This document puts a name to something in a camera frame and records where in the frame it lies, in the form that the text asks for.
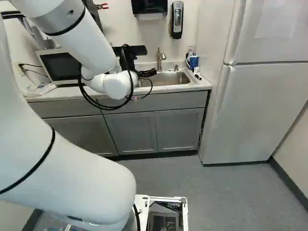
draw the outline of screen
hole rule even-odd
[[[74,80],[80,77],[80,62],[69,53],[40,56],[53,81]]]

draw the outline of stainless steel sink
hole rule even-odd
[[[149,77],[153,86],[181,85],[190,83],[189,77],[182,71],[160,71],[155,76]],[[150,81],[146,79],[139,80],[139,87],[150,87]]]

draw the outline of refrigerator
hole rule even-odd
[[[307,0],[201,0],[203,164],[266,161],[308,99]]]

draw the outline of white countertop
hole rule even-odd
[[[197,80],[194,77],[194,73],[190,70],[183,70],[187,75],[189,75],[191,81],[190,84],[183,84],[183,85],[169,85],[169,86],[156,86],[153,87],[151,94],[158,94],[158,93],[169,93],[169,92],[182,92],[182,91],[196,91],[196,90],[211,90],[212,84],[204,78],[204,76],[200,75],[202,80]],[[85,91],[94,99],[97,98],[109,98],[105,93],[97,93],[90,89],[89,87],[84,87]],[[145,95],[149,92],[150,87],[144,88],[135,88],[134,95]],[[27,102],[43,102],[43,101],[58,101],[58,100],[75,100],[75,99],[83,99],[83,96],[80,92],[79,87],[62,87],[56,88],[45,95],[33,97],[33,98],[26,98]]]

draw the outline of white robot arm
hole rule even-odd
[[[116,57],[81,1],[11,2],[84,65],[90,87],[107,90],[105,82],[112,81],[111,96],[127,94],[130,85],[125,87],[127,81],[119,79],[127,80],[127,71],[100,75],[113,68]],[[31,110],[14,83],[1,18],[0,70],[0,200],[63,214],[89,231],[120,231],[134,204],[134,176],[125,167],[71,144]],[[112,95],[116,84],[121,90]]]
[[[44,33],[82,64],[83,82],[93,90],[122,99],[130,91],[127,71],[105,75],[116,55],[81,0],[11,0]],[[134,85],[138,77],[130,72]]]

